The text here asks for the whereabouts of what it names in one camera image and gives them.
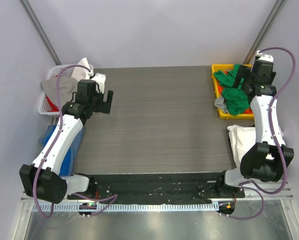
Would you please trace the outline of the green t-shirt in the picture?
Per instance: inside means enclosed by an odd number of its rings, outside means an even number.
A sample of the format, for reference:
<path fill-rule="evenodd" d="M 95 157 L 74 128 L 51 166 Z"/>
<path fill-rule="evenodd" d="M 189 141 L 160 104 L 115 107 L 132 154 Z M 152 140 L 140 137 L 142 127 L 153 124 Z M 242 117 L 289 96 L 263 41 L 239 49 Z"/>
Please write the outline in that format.
<path fill-rule="evenodd" d="M 227 68 L 213 73 L 219 93 L 219 97 L 214 101 L 214 106 L 224 114 L 232 116 L 247 114 L 250 108 L 248 97 L 241 90 L 244 79 L 241 79 L 237 88 L 233 88 L 240 66 L 241 64 L 234 64 L 233 69 Z"/>

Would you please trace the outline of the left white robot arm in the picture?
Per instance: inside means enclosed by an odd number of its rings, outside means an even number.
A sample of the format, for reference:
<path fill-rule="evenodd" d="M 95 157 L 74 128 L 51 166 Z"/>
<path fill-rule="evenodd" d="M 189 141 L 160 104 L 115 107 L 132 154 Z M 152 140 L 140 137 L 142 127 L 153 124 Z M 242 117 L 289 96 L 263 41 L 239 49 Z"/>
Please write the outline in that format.
<path fill-rule="evenodd" d="M 30 165 L 24 164 L 19 175 L 29 197 L 59 204 L 64 197 L 79 193 L 89 200 L 96 187 L 84 175 L 60 176 L 63 160 L 72 142 L 93 113 L 109 114 L 114 92 L 104 98 L 104 80 L 82 79 L 77 84 L 73 101 L 62 107 L 62 115 L 41 153 Z"/>

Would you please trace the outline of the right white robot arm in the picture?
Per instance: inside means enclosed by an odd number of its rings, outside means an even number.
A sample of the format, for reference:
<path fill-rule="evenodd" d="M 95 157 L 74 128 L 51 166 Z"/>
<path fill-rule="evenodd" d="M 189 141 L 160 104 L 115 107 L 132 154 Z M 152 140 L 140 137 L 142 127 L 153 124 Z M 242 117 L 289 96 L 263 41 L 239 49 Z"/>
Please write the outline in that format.
<path fill-rule="evenodd" d="M 294 150 L 286 146 L 277 116 L 277 89 L 272 85 L 276 73 L 273 57 L 257 57 L 252 67 L 241 65 L 233 87 L 241 87 L 254 116 L 255 143 L 242 157 L 240 165 L 227 170 L 224 180 L 215 185 L 218 196 L 228 197 L 243 184 L 261 182 L 287 183 L 287 167 Z"/>

